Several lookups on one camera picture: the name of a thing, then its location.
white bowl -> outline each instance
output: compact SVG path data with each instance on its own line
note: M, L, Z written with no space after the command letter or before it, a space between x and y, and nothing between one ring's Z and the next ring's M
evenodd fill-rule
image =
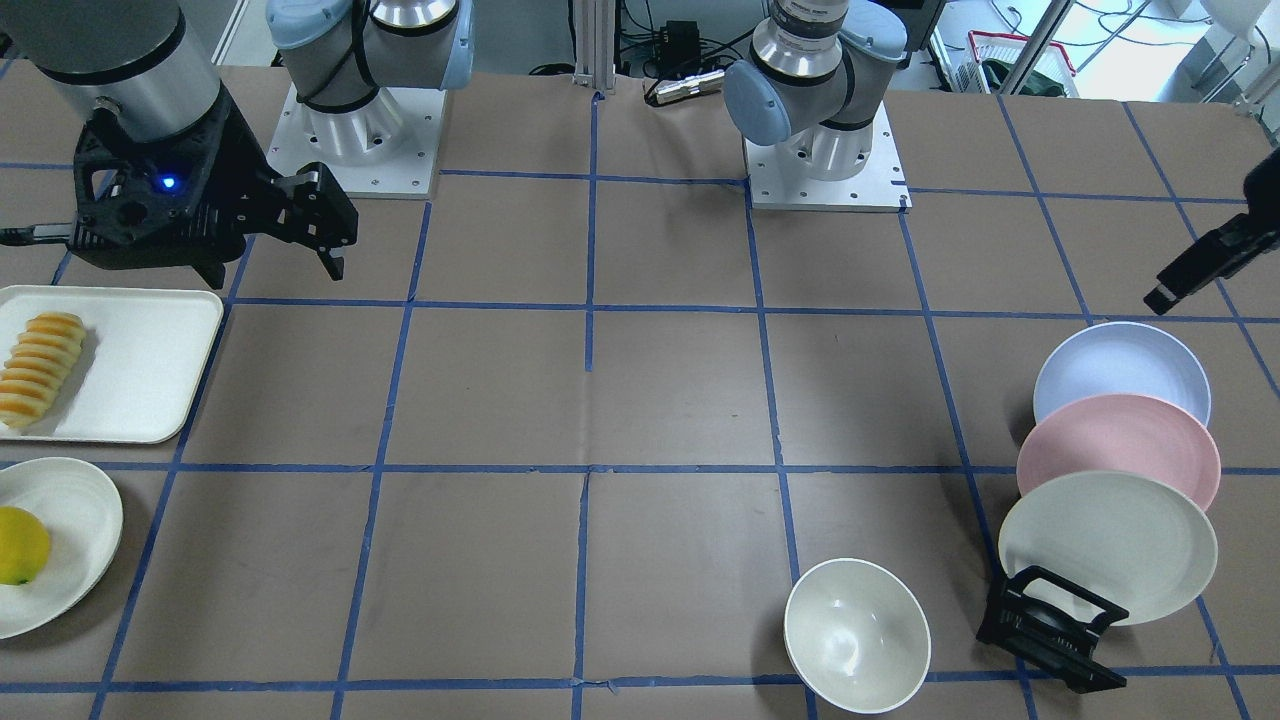
M1208 427L1212 397L1196 354L1160 328L1129 322L1085 328L1050 354L1036 378L1036 421L1076 400L1112 393L1158 397Z
M865 560L820 562L791 588L783 619L800 679L851 712L888 712L929 670L929 624L911 591Z

white plate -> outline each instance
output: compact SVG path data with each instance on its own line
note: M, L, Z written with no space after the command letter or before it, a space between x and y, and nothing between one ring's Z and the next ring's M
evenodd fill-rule
M0 470L0 505L31 512L49 529L49 564L26 585L0 585L0 638L67 612L97 584L120 544L120 493L102 470L70 457L41 457Z
M1204 511L1176 489L1130 473L1062 475L1018 501L1000 528L1000 564L1010 577L1039 565L1117 603L1134 625L1196 600L1217 568L1217 536ZM1027 594L1076 620L1098 610L1034 582Z
M1036 378L1036 421L1076 400L1111 393L1158 397L1208 425L1212 397L1196 355L1160 328L1126 322L1085 328L1057 346Z
M152 443L182 429L223 318L216 295L10 286L0 290L0 356L46 310L84 320L83 354L49 413L20 430L0 423L0 439Z

plate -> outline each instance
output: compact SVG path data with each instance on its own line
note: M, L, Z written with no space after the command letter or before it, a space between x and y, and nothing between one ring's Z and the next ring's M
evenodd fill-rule
M1000 528L1000 564L1010 577L1039 565L1149 623L1176 612L1208 585L1217 536L1204 511L1174 488L1111 470L1050 480L1018 501ZM1098 609L1044 582L1027 594L1080 621Z
M223 301L195 290L10 286L0 290L0 354L45 310L84 320L84 350L38 421L0 439L169 439L187 419L223 318Z
M1080 470L1160 480L1208 510L1222 460L1204 425L1181 407L1144 395L1098 395L1060 409L1027 436L1018 454L1018 489L1029 495Z
M33 630L70 610L102 579L124 527L120 493L83 460L42 457L0 470L0 505L49 529L49 564L26 585L0 585L0 638Z
M1036 421L1084 397L1116 392L1167 400L1208 425L1212 397L1196 355L1142 323L1103 323L1062 341L1036 378Z

white tray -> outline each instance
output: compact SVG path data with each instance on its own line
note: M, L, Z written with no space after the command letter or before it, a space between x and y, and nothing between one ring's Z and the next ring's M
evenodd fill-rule
M0 441L155 443L182 429L223 318L216 295L10 286L0 290L0 356L46 310L84 320L83 354L49 413L20 430L0 423Z

stacked plates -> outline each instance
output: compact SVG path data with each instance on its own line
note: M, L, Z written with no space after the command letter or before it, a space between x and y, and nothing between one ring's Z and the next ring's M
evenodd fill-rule
M1107 323L1062 342L1036 380L1023 498L1000 530L1005 571L1051 570L1126 609L1121 625L1196 600L1217 565L1210 407L1199 361L1161 329ZM1027 594L1080 621L1098 612L1047 583Z

